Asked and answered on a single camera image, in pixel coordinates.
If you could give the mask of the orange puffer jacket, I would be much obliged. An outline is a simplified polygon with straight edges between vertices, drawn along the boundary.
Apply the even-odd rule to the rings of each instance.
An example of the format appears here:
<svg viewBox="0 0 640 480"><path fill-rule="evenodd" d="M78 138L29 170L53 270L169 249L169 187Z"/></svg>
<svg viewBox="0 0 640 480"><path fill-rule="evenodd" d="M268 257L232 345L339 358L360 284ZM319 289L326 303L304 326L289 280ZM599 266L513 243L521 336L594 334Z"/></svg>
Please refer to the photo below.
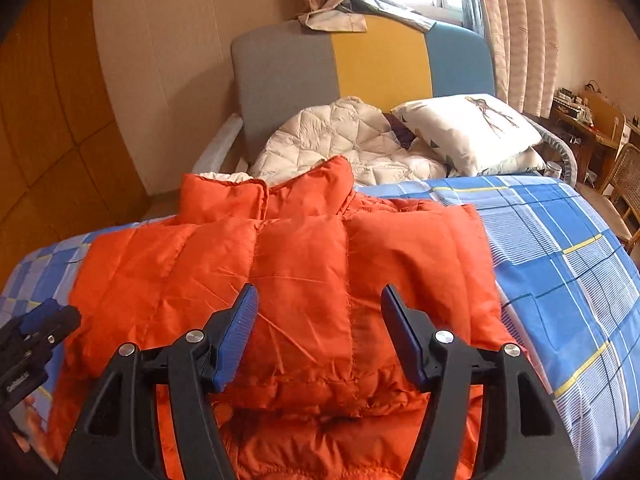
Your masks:
<svg viewBox="0 0 640 480"><path fill-rule="evenodd" d="M471 346L510 340L472 206L358 193L341 157L277 186L187 176L175 218L99 236L79 267L70 303L81 324L53 395L51 457L120 344L171 344L245 284L258 291L256 323L213 400L242 479L401 476L427 398L384 325L386 285Z"/></svg>

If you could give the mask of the wooden desk with clutter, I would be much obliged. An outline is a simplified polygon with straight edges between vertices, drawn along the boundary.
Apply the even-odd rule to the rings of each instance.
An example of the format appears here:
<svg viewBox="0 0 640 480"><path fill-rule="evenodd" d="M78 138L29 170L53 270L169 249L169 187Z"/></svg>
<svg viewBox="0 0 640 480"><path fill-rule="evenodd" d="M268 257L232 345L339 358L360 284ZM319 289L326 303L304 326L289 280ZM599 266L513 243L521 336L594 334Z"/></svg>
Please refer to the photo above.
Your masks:
<svg viewBox="0 0 640 480"><path fill-rule="evenodd" d="M556 89L550 120L574 153L577 181L600 188L631 138L625 114L589 81L578 93Z"/></svg>

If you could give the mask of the pink striped curtain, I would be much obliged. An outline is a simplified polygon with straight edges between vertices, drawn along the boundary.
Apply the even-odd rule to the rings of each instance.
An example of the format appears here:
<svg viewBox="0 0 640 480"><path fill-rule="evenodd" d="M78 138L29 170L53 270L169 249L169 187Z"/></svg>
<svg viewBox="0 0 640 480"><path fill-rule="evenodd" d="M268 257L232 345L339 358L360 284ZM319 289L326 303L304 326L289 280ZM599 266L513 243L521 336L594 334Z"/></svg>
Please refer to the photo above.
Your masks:
<svg viewBox="0 0 640 480"><path fill-rule="evenodd" d="M399 0L305 1L298 20L316 32L365 32L368 15L420 32L435 25ZM488 41L498 97L520 112L548 117L559 69L555 0L462 0L462 26Z"/></svg>

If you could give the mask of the blue plaid bed sheet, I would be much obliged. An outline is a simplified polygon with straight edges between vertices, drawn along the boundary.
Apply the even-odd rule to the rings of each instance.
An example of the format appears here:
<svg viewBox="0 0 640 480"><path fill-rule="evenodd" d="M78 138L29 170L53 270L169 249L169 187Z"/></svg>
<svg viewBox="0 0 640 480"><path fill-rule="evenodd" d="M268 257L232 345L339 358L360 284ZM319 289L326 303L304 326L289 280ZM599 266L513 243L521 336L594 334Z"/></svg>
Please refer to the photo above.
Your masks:
<svg viewBox="0 0 640 480"><path fill-rule="evenodd" d="M524 174L355 190L380 200L432 200L476 210L502 324L551 393L582 475L596 478L639 419L639 273L597 211L571 186ZM28 255L3 289L2 318L49 298L71 304L79 267L99 236L163 220L76 236ZM64 348L55 352L48 381L36 395L47 426Z"/></svg>

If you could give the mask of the wicker chair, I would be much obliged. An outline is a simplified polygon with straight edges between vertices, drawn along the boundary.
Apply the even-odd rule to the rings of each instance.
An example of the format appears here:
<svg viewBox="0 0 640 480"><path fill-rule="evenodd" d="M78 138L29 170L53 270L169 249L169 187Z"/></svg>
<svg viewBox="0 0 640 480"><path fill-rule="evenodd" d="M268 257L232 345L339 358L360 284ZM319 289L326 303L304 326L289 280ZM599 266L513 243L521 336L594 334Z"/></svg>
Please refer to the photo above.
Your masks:
<svg viewBox="0 0 640 480"><path fill-rule="evenodd" d="M576 190L600 214L628 254L639 243L639 229L631 231L628 226L630 217L639 222L639 156L639 149L627 143L598 190L576 184Z"/></svg>

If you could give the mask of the white printed pillow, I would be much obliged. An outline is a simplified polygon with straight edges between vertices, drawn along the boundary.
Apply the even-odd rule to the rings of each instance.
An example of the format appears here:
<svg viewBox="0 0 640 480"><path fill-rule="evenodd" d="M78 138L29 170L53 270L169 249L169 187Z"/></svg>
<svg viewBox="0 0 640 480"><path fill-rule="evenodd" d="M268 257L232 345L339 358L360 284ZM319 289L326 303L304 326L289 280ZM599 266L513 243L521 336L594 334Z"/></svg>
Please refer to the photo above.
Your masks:
<svg viewBox="0 0 640 480"><path fill-rule="evenodd" d="M542 139L514 108L489 94L457 94L402 103L392 109L450 169L462 177L544 169Z"/></svg>

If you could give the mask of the tricolour upholstered headboard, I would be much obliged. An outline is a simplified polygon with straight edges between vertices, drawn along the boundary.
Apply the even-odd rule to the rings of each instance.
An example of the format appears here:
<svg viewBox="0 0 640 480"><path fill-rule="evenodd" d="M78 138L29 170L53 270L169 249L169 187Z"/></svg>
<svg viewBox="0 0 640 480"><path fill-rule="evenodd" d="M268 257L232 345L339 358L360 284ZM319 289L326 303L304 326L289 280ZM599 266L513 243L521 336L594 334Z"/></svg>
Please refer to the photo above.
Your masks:
<svg viewBox="0 0 640 480"><path fill-rule="evenodd" d="M239 114L230 116L193 169L218 172L236 139L254 162L280 125L306 107L356 96L389 112L430 96L495 94L487 41L444 22L420 32L370 15L366 32L315 32L299 22L261 27L235 38L231 59Z"/></svg>

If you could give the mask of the wooden wardrobe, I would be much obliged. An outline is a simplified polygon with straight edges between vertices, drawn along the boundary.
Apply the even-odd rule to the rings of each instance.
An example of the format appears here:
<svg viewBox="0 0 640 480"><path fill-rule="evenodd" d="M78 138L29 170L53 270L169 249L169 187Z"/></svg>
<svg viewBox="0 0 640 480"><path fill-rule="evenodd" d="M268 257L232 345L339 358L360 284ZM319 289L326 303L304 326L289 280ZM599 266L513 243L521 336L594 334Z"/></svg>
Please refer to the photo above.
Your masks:
<svg viewBox="0 0 640 480"><path fill-rule="evenodd" d="M142 217L150 198L119 131L92 0L1 0L1 277L21 258Z"/></svg>

